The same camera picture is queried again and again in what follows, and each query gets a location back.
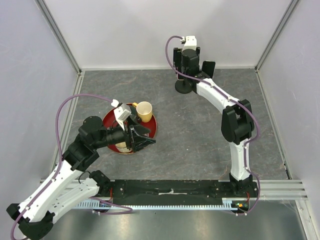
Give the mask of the blue-edged black phone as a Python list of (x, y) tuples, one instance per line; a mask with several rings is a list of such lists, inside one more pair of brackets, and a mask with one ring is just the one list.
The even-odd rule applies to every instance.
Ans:
[(212, 79), (214, 75), (215, 67), (216, 67), (215, 61), (205, 60), (202, 63), (201, 71), (205, 73), (208, 76), (208, 78)]

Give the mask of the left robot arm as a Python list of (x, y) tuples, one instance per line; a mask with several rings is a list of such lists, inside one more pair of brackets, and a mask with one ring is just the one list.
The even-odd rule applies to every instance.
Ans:
[(10, 204), (7, 213), (26, 239), (42, 239), (75, 205), (84, 199), (96, 195), (104, 197), (109, 193), (110, 179), (96, 170), (79, 186), (63, 194), (64, 189), (99, 158), (98, 149), (125, 143), (133, 152), (138, 152), (156, 142), (150, 133), (138, 118), (128, 117), (124, 126), (105, 127), (100, 117), (87, 117), (53, 172), (29, 198)]

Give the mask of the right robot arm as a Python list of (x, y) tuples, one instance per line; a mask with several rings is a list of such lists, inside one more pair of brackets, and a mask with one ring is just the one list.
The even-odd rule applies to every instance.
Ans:
[(231, 170), (229, 191), (235, 197), (256, 192), (257, 184), (249, 167), (249, 140), (255, 129), (252, 108), (248, 100), (232, 97), (212, 79), (214, 61), (200, 62), (200, 48), (173, 49), (173, 67), (177, 74), (175, 90), (181, 94), (194, 92), (208, 100), (221, 113), (221, 133), (229, 142)]

